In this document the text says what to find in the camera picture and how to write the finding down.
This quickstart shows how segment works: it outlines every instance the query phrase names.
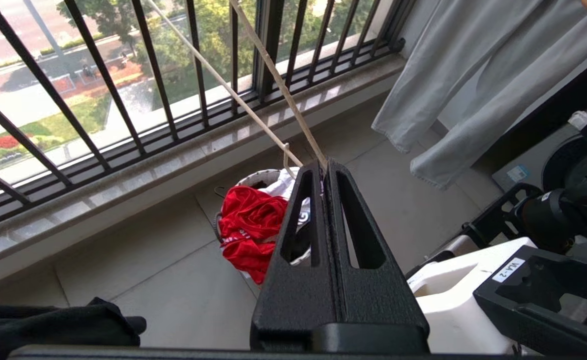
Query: marble window sill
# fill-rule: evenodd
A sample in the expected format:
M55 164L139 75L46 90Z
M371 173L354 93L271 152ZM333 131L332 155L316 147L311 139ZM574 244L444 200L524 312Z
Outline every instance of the marble window sill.
M303 114L309 115L377 82L397 76L405 63L399 54L388 55L298 93L294 98ZM275 131L296 121L284 100L261 109L257 114ZM212 160L263 135L260 127L246 116L3 221L0 223L0 260L81 224L88 218L101 215L105 210L181 174L199 171ZM221 170L207 174L205 179Z

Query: label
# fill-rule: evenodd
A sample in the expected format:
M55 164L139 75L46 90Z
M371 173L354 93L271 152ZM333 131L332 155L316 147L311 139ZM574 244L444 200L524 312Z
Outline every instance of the label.
M506 175L508 175L509 179L513 180L514 183L517 183L520 182L520 180L529 176L529 171L527 171L527 169L524 166L518 165L513 169L507 171Z
M492 279L499 283L502 283L503 281L507 280L511 276L511 274L514 273L514 271L520 268L520 265L524 263L525 260L514 257L513 259L511 259L511 261L508 262L508 264L504 265L504 267L500 269L500 272L495 274L492 277Z

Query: white plastic part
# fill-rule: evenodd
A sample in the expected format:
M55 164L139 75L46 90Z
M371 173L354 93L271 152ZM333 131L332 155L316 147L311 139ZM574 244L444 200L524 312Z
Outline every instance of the white plastic part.
M407 282L429 323L429 349L447 354L513 354L504 337L474 299L474 291L522 246L528 237L424 265Z
M578 131L583 130L587 126L587 113L584 111L576 111L569 118L568 123L574 126Z

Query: person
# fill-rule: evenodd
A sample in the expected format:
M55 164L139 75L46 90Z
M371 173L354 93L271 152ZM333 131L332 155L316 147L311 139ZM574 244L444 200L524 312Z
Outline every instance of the person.
M127 61L129 61L129 58L127 57L127 54L125 54L125 51L122 51L120 53L120 58L122 59L122 61L120 61L120 68L124 69L127 66Z

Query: window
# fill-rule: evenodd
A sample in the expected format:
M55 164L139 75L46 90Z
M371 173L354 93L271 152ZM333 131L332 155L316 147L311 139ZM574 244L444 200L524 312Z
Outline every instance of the window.
M151 1L0 1L0 221L243 116ZM227 0L153 1L255 110L281 98ZM398 51L410 2L240 4L295 94Z

